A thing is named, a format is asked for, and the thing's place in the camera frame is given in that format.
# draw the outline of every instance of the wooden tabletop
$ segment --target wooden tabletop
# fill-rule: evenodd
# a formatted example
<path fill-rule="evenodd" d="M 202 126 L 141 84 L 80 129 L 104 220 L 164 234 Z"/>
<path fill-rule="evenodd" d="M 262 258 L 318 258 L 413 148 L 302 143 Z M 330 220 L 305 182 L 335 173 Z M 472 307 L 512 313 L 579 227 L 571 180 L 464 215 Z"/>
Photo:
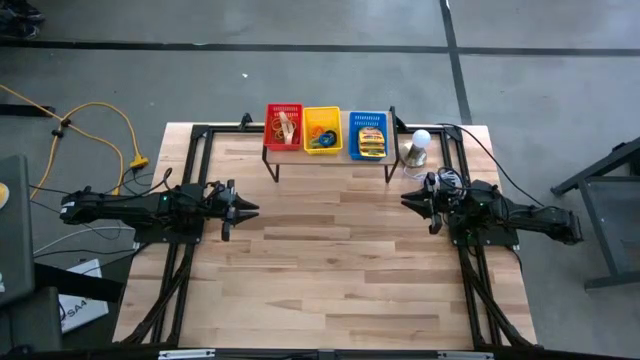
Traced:
<path fill-rule="evenodd" d="M 270 164 L 280 165 L 364 165 L 381 166 L 393 165 L 396 162 L 396 141 L 393 137 L 393 120 L 391 112 L 387 114 L 387 156 L 380 161 L 352 160 L 349 155 L 349 115 L 351 111 L 341 111 L 342 122 L 342 149 L 335 155 L 309 155 L 304 151 L 304 145 L 300 145 L 297 151 L 271 151 L 267 150 L 267 161 Z"/>
<path fill-rule="evenodd" d="M 192 125 L 167 124 L 154 182 L 168 167 L 170 182 L 181 180 Z M 467 129 L 491 149 L 485 126 Z M 492 160 L 470 137 L 464 143 L 471 178 L 497 184 Z M 274 183 L 261 151 L 258 134 L 214 138 L 208 180 L 235 179 L 239 194 L 260 205 L 260 216 L 235 228 L 229 243 L 220 241 L 220 221 L 207 222 L 181 346 L 472 348 L 458 255 L 446 226 L 429 235 L 429 221 L 400 204 L 400 194 L 418 189 L 418 181 L 402 168 L 387 185 L 381 168 L 301 165 L 284 167 Z M 427 169 L 443 165 L 437 139 L 427 153 Z M 153 244 L 134 258 L 114 340 L 131 333 L 158 297 L 167 248 Z M 496 301 L 535 342 L 517 260 L 501 247 L 486 253 Z M 166 328 L 172 303 L 169 309 Z M 485 311 L 479 306 L 478 312 L 489 338 Z"/>

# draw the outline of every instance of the concrete floor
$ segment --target concrete floor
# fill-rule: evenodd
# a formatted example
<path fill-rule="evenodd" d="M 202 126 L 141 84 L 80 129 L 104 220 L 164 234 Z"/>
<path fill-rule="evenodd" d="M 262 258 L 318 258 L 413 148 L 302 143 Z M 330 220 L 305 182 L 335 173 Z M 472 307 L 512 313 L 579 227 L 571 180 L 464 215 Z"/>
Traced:
<path fill-rule="evenodd" d="M 48 16 L 42 33 L 47 40 L 447 44 L 437 0 L 33 3 Z M 635 20 L 640 5 L 632 0 L 449 3 L 459 46 L 640 48 Z M 0 54 L 0 83 L 54 105 L 59 113 L 88 101 L 110 102 L 125 111 L 152 163 L 165 123 L 239 121 L 244 112 L 261 119 L 269 102 L 368 110 L 395 105 L 409 123 L 461 123 L 447 54 L 12 48 L 0 48 Z M 606 274 L 600 248 L 578 194 L 555 199 L 548 191 L 612 146 L 639 135 L 635 110 L 640 59 L 465 55 L 460 60 L 472 121 L 489 126 L 498 160 L 535 197 L 574 209 L 584 219 L 586 241 L 573 247 L 521 234 L 524 278 L 540 344 L 640 356 L 640 286 L 583 290 L 585 280 Z M 3 93 L 0 102 L 17 100 Z M 131 140 L 117 116 L 88 109 L 74 121 L 116 143 L 129 160 Z M 0 153 L 26 154 L 32 183 L 45 168 L 49 132 L 55 126 L 53 120 L 0 121 Z M 69 132 L 47 186 L 72 191 L 90 184 L 106 190 L 116 183 L 116 174 L 110 149 Z M 506 181 L 503 184 L 513 200 L 526 202 Z M 41 193 L 38 201 L 56 208 L 59 200 Z M 33 208 L 33 228 L 36 248 L 78 230 L 39 207 Z M 85 233 L 55 250 L 119 250 L 130 243 L 130 233 L 114 241 Z M 91 256 L 59 255 L 43 262 L 68 267 L 81 258 Z"/>

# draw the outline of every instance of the light bulb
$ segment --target light bulb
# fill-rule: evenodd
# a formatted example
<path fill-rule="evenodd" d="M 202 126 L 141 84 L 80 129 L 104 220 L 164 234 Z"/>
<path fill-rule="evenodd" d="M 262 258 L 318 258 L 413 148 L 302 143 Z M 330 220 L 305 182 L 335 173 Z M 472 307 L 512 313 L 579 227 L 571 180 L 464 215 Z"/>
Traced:
<path fill-rule="evenodd" d="M 411 141 L 413 141 L 413 146 L 425 148 L 431 141 L 431 135 L 427 130 L 420 129 L 413 133 Z"/>

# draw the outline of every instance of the table leg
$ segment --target table leg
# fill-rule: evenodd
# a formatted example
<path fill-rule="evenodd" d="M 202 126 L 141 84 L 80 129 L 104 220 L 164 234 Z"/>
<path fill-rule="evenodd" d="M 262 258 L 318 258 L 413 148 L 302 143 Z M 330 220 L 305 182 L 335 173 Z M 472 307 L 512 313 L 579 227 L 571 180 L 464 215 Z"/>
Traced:
<path fill-rule="evenodd" d="M 626 285 L 640 283 L 640 271 L 622 273 L 603 278 L 589 280 L 584 283 L 584 289 L 598 289 L 609 286 Z"/>
<path fill-rule="evenodd" d="M 604 231 L 602 224 L 604 218 L 598 213 L 594 204 L 591 185 L 584 180 L 577 181 L 578 189 L 582 194 L 582 200 L 587 208 L 587 213 L 589 214 L 589 219 L 593 225 L 596 238 L 600 243 L 600 249 L 602 250 L 602 255 L 604 256 L 604 260 L 609 268 L 609 273 L 612 276 L 616 276 L 618 274 L 629 272 L 631 266 L 622 242 L 620 239 L 608 238 Z"/>
<path fill-rule="evenodd" d="M 396 162 L 393 164 L 393 167 L 391 168 L 391 173 L 389 173 L 389 166 L 385 165 L 384 166 L 384 180 L 387 182 L 387 184 L 391 181 L 391 178 L 393 177 L 393 173 L 396 171 L 396 167 L 398 166 L 398 159 L 396 159 Z"/>
<path fill-rule="evenodd" d="M 266 146 L 262 147 L 262 162 L 267 166 L 267 170 L 269 170 L 269 174 L 271 174 L 271 178 L 273 178 L 273 181 L 280 182 L 280 164 L 276 165 L 276 171 L 274 173 L 273 170 L 271 169 L 271 165 L 267 161 Z"/>
<path fill-rule="evenodd" d="M 640 151 L 640 137 L 596 161 L 593 165 L 563 181 L 560 185 L 552 187 L 551 192 L 556 196 L 560 196 L 569 190 L 577 189 L 581 181 L 592 176 L 602 176 L 618 168 L 628 162 L 638 151 Z"/>

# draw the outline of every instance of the blue basket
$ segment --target blue basket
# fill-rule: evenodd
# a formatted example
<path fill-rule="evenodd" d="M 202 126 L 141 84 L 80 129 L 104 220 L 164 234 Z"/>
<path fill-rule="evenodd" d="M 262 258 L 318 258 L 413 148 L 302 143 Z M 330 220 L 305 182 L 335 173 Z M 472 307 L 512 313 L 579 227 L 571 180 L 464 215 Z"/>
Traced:
<path fill-rule="evenodd" d="M 370 158 L 360 155 L 358 132 L 360 128 L 367 126 L 377 127 L 382 131 L 382 136 L 384 136 L 384 152 L 387 155 L 389 154 L 387 150 L 387 143 L 389 142 L 389 138 L 387 137 L 387 114 L 352 111 L 349 115 L 349 155 L 351 155 L 351 159 L 353 160 L 380 161 L 384 158 Z"/>

